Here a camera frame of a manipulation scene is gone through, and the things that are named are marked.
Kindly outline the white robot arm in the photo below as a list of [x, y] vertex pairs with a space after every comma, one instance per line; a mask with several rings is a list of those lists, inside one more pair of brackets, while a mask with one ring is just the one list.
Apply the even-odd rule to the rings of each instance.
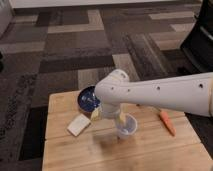
[[213, 72], [131, 82], [115, 69], [95, 85], [100, 106], [91, 118], [117, 119], [122, 103], [141, 104], [213, 117]]

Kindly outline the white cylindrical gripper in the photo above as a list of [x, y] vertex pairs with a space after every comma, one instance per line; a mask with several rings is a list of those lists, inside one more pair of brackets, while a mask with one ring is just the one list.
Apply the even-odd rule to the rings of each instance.
[[91, 121], [98, 121], [101, 116], [106, 119], [115, 119], [119, 124], [126, 123], [126, 114], [121, 112], [119, 105], [101, 103], [100, 108], [96, 108], [90, 117]]

